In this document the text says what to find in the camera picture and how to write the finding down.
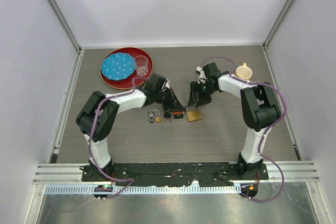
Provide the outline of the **large brass padlock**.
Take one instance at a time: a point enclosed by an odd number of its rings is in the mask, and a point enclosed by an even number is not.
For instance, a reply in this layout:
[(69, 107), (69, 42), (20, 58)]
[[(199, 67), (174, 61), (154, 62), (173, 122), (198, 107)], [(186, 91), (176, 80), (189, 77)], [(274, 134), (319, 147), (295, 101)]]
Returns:
[(186, 117), (188, 122), (200, 121), (202, 119), (202, 114), (200, 110), (195, 105), (186, 106)]

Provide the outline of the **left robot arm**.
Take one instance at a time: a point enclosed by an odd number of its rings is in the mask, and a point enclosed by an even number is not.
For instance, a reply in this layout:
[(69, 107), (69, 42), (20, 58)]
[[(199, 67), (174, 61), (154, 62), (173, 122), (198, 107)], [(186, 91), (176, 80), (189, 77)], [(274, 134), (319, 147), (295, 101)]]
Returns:
[(127, 181), (112, 178), (113, 161), (108, 151), (107, 137), (119, 113), (153, 103), (160, 104), (164, 112), (185, 111), (167, 78), (158, 73), (145, 79), (141, 87), (133, 87), (130, 91), (117, 94), (104, 94), (100, 91), (92, 93), (76, 118), (89, 151), (89, 164), (81, 167), (84, 175), (102, 182), (108, 179), (115, 182)]

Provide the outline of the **orange black padlock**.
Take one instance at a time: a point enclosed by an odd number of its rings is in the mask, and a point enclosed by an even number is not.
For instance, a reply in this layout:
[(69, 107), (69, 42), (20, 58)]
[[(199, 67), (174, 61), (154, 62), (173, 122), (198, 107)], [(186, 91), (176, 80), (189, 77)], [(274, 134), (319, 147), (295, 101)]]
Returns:
[(183, 112), (174, 112), (173, 117), (174, 117), (174, 119), (182, 119), (184, 117), (184, 113)]

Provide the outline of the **panda keychain with keys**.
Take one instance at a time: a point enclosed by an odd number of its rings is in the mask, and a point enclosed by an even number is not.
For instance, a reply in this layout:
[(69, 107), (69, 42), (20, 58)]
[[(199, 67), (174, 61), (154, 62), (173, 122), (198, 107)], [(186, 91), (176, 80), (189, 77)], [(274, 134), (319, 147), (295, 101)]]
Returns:
[(153, 110), (148, 111), (148, 118), (150, 123), (154, 123), (155, 121), (155, 112)]

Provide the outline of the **black keys of orange padlock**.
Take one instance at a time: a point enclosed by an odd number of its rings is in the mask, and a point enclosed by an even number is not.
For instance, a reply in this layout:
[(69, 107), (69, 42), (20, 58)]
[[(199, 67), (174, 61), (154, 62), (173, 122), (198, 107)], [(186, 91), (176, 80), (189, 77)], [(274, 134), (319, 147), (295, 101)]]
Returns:
[(171, 122), (171, 112), (170, 111), (164, 112), (164, 119), (165, 121)]

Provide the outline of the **small brass padlock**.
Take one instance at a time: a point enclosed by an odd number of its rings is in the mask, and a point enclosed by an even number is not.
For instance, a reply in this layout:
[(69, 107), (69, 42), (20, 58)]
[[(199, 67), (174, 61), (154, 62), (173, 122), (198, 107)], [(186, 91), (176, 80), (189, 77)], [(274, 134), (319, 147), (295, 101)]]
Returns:
[(159, 110), (155, 109), (153, 112), (154, 112), (154, 115), (155, 115), (155, 122), (156, 123), (161, 123), (162, 122), (162, 117), (160, 115)]

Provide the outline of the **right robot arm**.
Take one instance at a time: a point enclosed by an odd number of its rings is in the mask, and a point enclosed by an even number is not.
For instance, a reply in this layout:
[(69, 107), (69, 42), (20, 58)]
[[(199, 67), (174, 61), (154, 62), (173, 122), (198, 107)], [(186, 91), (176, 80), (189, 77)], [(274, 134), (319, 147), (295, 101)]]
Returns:
[(196, 74), (198, 80), (191, 82), (188, 106), (199, 107), (211, 103), (215, 92), (227, 92), (240, 99), (247, 134), (238, 155), (237, 173), (242, 179), (250, 179), (261, 169), (268, 132), (281, 118), (273, 86), (251, 82), (253, 71), (246, 64), (230, 73), (221, 72), (213, 62), (198, 66)]

